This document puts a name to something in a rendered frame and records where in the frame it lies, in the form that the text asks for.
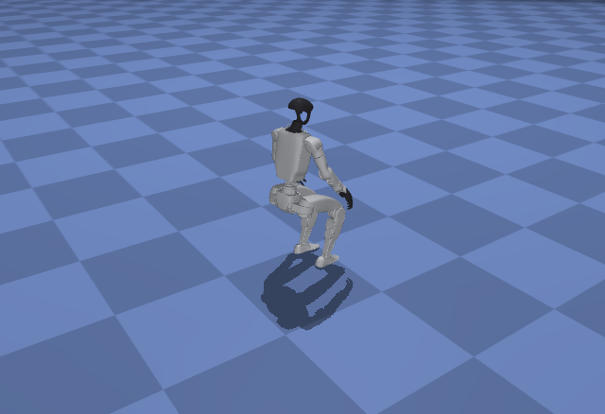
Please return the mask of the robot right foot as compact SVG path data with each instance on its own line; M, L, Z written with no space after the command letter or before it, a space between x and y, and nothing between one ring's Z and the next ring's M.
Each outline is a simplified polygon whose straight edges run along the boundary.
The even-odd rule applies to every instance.
M315 265L317 267L325 267L327 265L333 264L335 261L337 261L339 259L339 256L335 255L335 254L330 254L330 259L325 259L324 256L325 256L325 254L323 256L320 256L317 259L317 261L315 263Z

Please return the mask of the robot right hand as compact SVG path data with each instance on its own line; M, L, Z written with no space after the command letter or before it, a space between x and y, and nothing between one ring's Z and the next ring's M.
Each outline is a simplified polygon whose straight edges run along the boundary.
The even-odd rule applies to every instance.
M347 191L346 194L344 192L339 192L339 195L342 198L346 198L346 200L348 202L347 204L350 204L350 205L348 205L348 207L349 207L348 210L349 210L349 209L351 209L353 207L353 199L352 199L351 193L349 192L349 190L347 188L346 188L346 191Z

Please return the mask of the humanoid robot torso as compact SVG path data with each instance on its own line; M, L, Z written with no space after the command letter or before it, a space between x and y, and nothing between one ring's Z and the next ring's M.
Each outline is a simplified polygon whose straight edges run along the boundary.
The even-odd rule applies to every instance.
M286 131L287 126L280 129L277 136L276 175L286 182L283 183L282 189L276 191L275 205L284 212L296 214L297 212L294 213L291 209L292 203L301 199L301 194L296 191L299 185L297 181L303 181L311 158L311 153L305 149L303 138L312 135L307 133L307 129L303 131L303 128L300 133Z

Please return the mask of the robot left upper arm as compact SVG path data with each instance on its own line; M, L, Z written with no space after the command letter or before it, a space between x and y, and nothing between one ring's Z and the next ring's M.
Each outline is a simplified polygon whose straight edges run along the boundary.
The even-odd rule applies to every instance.
M278 136L278 133L279 133L280 129L282 129L282 128L275 129L275 130L274 130L274 131L271 133L271 136L272 136L272 159L273 159L273 161L274 161L274 162L275 162L275 153L276 153L277 136Z

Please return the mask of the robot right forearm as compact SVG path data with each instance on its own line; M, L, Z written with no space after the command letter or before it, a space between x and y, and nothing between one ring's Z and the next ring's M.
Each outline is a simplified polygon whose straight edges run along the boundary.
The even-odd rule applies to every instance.
M326 180L326 182L331 185L338 195L339 192L344 192L346 194L346 186L343 185L342 182L337 178L337 175L334 173L333 169L329 167L328 171L332 179Z

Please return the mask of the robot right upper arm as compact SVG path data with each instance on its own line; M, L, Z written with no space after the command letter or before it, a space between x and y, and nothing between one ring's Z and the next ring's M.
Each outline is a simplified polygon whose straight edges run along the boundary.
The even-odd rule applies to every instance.
M327 160L322 149L322 142L319 138L313 136L306 136L303 138L305 149L312 154L313 159L319 169L319 176L321 180L332 179L327 166Z

